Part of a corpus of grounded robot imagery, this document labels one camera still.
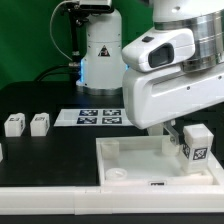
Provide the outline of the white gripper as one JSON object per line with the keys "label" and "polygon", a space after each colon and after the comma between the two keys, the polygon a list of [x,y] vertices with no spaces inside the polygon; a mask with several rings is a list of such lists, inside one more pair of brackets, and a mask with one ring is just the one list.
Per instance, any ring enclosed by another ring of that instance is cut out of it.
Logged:
{"label": "white gripper", "polygon": [[141,73],[129,68],[123,77],[127,118],[139,129],[163,123],[170,141],[181,145],[175,118],[224,101],[224,63],[184,73],[178,66]]}

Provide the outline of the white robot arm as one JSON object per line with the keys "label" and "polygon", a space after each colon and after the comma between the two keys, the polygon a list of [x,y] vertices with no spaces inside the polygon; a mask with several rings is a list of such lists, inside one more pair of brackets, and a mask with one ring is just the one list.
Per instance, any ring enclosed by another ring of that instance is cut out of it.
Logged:
{"label": "white robot arm", "polygon": [[120,47],[121,15],[112,0],[72,0],[87,19],[87,53],[78,88],[121,93],[139,129],[162,126],[224,101],[224,0],[139,0],[153,27]]}

